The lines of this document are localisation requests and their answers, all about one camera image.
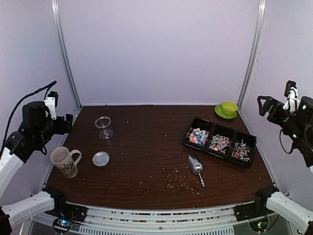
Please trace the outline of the metal scoop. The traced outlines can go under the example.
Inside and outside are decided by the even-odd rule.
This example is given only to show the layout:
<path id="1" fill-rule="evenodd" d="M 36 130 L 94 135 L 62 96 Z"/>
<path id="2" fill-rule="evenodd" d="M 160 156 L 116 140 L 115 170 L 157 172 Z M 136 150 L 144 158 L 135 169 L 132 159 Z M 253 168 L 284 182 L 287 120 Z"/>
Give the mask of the metal scoop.
<path id="1" fill-rule="evenodd" d="M 189 162 L 191 172 L 195 175 L 198 175 L 198 177 L 200 179 L 201 186 L 205 187 L 205 182 L 204 182 L 203 177 L 202 177 L 202 173 L 203 173 L 202 163 L 199 161 L 199 159 L 196 157 L 196 155 L 189 155 L 188 156 L 188 162 Z"/>

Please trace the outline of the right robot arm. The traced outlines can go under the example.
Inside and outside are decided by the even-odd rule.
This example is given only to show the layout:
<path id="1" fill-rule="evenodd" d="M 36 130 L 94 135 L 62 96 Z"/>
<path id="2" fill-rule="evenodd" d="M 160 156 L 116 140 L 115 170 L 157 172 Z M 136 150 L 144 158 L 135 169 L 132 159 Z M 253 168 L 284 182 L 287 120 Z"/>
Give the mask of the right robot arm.
<path id="1" fill-rule="evenodd" d="M 257 97 L 259 114 L 268 113 L 267 120 L 281 127 L 281 133 L 292 140 L 291 150 L 302 154 L 306 167 L 313 170 L 313 99 L 303 96 L 295 113 L 285 110 L 284 104 L 271 96 Z M 251 212 L 261 216 L 270 210 L 297 228 L 301 235 L 313 233 L 313 212 L 287 198 L 278 188 L 268 186 L 256 192 Z"/>

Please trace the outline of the right aluminium frame post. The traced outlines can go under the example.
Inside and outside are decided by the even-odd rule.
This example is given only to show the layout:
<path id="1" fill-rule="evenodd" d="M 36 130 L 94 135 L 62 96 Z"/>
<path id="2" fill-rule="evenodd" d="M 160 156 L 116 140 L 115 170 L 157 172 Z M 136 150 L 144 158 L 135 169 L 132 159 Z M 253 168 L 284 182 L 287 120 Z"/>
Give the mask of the right aluminium frame post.
<path id="1" fill-rule="evenodd" d="M 257 56 L 261 47 L 262 36 L 264 32 L 267 4 L 268 4 L 267 0 L 260 0 L 258 3 L 258 11 L 257 11 L 253 40 L 252 40 L 252 46 L 250 50 L 250 56 L 248 59 L 245 77 L 244 77 L 244 81 L 242 84 L 241 92 L 240 92 L 238 103 L 237 103 L 240 112 L 244 110 L 244 105 L 246 103 L 250 86 L 252 84 L 253 76 L 255 73 L 256 60 L 257 60 Z"/>

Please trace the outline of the green saucer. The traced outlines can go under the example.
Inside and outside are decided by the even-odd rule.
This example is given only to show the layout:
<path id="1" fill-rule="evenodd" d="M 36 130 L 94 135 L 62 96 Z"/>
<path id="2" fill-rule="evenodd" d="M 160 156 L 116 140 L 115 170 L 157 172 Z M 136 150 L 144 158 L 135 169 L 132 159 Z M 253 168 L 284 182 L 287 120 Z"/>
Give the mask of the green saucer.
<path id="1" fill-rule="evenodd" d="M 226 113 L 224 113 L 221 105 L 218 105 L 218 106 L 215 107 L 215 113 L 216 113 L 218 116 L 220 116 L 220 117 L 222 117 L 222 118 L 225 118 L 225 119 L 233 119 L 233 118 L 235 118 L 235 117 L 237 116 L 237 113 L 236 113 L 236 112 L 234 112 L 234 113 L 232 113 L 232 114 L 226 114 Z"/>

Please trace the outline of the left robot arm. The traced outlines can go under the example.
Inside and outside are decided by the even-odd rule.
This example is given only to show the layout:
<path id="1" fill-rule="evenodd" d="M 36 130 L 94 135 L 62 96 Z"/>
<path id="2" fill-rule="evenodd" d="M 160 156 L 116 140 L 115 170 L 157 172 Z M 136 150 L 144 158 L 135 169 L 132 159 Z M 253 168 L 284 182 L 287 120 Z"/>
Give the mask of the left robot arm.
<path id="1" fill-rule="evenodd" d="M 33 101 L 22 107 L 22 123 L 5 141 L 0 158 L 0 191 L 3 193 L 13 176 L 33 152 L 47 154 L 45 145 L 54 135 L 72 132 L 73 115 L 56 116 L 43 101 Z M 9 235 L 23 222 L 47 211 L 59 217 L 70 213 L 66 195 L 54 188 L 47 188 L 27 199 L 0 208 L 0 233 Z"/>

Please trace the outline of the clear plastic lid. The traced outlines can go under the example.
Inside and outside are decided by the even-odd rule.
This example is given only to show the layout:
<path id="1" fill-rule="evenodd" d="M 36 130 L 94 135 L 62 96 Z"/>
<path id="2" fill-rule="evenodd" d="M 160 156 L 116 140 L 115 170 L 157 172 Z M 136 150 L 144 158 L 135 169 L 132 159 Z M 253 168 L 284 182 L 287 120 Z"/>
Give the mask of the clear plastic lid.
<path id="1" fill-rule="evenodd" d="M 104 151 L 97 152 L 92 158 L 93 164 L 98 167 L 107 165 L 109 161 L 110 161 L 110 155 Z"/>

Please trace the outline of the front aluminium rail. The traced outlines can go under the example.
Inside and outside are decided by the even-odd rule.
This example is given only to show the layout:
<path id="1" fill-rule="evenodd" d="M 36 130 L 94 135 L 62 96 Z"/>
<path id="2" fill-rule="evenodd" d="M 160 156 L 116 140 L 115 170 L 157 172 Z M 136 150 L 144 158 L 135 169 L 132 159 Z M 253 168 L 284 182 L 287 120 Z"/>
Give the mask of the front aluminium rail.
<path id="1" fill-rule="evenodd" d="M 256 235 L 252 226 L 266 221 L 266 235 L 294 235 L 276 213 L 239 221 L 234 205 L 181 210 L 128 210 L 87 206 L 85 220 L 73 222 L 66 235 Z"/>

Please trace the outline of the aluminium frame post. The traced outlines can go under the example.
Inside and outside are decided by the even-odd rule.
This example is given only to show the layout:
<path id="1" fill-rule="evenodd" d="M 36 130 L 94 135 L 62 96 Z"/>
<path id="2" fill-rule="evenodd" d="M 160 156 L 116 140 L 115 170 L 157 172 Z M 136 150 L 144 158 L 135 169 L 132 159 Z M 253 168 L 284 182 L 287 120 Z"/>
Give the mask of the aluminium frame post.
<path id="1" fill-rule="evenodd" d="M 258 11 L 257 11 L 253 40 L 252 40 L 252 46 L 250 50 L 250 56 L 248 59 L 245 77 L 244 77 L 244 81 L 242 84 L 241 92 L 240 92 L 238 103 L 237 103 L 240 112 L 244 110 L 244 105 L 246 103 L 250 86 L 252 84 L 253 76 L 255 73 L 256 60 L 257 60 L 257 56 L 261 47 L 262 36 L 264 32 L 267 4 L 268 4 L 267 0 L 260 0 L 258 3 Z"/>
<path id="2" fill-rule="evenodd" d="M 78 95 L 78 91 L 74 82 L 70 62 L 69 62 L 69 57 L 67 53 L 67 48 L 66 48 L 66 42 L 64 38 L 64 33 L 63 33 L 63 27 L 62 27 L 62 20 L 61 20 L 61 14 L 60 14 L 60 8 L 59 8 L 59 1 L 58 0 L 52 0 L 51 1 L 51 7 L 52 7 L 52 14 L 56 26 L 56 31 L 58 35 L 58 40 L 59 40 L 59 45 L 60 45 L 60 50 L 61 50 L 61 57 L 63 61 L 63 65 L 65 68 L 65 73 L 66 77 L 69 83 L 69 87 L 71 90 L 71 93 L 73 95 L 75 104 L 78 109 L 82 108 L 82 104 Z"/>

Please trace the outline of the black three-compartment candy tray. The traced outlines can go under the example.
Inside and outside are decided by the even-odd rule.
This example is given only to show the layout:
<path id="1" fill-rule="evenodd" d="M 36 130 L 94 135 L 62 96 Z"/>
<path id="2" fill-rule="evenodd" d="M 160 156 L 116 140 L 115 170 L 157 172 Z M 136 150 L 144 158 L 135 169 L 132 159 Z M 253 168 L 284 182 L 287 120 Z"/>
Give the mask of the black three-compartment candy tray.
<path id="1" fill-rule="evenodd" d="M 257 138 L 195 117 L 186 130 L 182 144 L 227 162 L 250 168 L 255 157 Z"/>

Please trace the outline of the cream floral mug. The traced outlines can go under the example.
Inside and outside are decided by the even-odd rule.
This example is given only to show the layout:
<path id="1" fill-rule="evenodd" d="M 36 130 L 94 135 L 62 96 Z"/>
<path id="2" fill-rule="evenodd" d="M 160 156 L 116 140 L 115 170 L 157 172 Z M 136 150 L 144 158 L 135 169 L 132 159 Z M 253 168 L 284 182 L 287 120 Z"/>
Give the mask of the cream floral mug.
<path id="1" fill-rule="evenodd" d="M 78 174 L 77 164 L 82 158 L 79 150 L 69 151 L 66 147 L 58 147 L 52 151 L 50 161 L 68 179 Z"/>

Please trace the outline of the green bowl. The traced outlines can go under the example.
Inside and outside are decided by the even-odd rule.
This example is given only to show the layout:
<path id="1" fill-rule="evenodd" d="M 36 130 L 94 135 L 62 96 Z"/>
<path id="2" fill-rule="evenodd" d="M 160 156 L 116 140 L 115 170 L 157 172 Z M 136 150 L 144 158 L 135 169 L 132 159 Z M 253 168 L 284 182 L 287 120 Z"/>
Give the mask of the green bowl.
<path id="1" fill-rule="evenodd" d="M 238 106 L 236 103 L 233 103 L 231 101 L 224 101 L 222 103 L 222 112 L 227 115 L 233 115 L 238 111 Z"/>

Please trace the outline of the clear plastic cup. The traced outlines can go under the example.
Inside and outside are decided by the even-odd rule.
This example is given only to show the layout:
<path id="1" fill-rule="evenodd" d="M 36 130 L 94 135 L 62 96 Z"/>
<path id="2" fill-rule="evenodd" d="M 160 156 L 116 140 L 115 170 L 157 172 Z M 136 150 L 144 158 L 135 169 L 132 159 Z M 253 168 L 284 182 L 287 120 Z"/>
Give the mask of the clear plastic cup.
<path id="1" fill-rule="evenodd" d="M 95 120 L 95 126 L 100 129 L 99 138 L 108 140 L 113 137 L 113 130 L 111 129 L 112 121 L 108 116 L 102 116 Z"/>

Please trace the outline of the left aluminium frame post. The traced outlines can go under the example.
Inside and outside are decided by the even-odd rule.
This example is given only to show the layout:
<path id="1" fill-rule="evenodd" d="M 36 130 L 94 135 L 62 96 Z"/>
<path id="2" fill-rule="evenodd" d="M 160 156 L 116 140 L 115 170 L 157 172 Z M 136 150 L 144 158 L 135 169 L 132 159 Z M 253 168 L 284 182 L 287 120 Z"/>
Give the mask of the left aluminium frame post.
<path id="1" fill-rule="evenodd" d="M 69 57 L 67 53 L 67 48 L 66 48 L 66 42 L 64 38 L 64 33 L 63 33 L 63 27 L 62 27 L 62 20 L 61 20 L 61 14 L 60 14 L 60 8 L 59 8 L 59 1 L 58 0 L 52 0 L 51 1 L 51 7 L 52 7 L 52 14 L 56 26 L 56 31 L 58 35 L 58 40 L 59 40 L 59 45 L 60 45 L 60 50 L 61 50 L 61 57 L 63 61 L 63 65 L 65 68 L 65 73 L 66 77 L 69 83 L 69 87 L 71 90 L 71 93 L 73 95 L 75 104 L 78 109 L 82 108 L 82 104 L 78 95 L 78 91 L 74 82 L 70 62 L 69 62 Z"/>

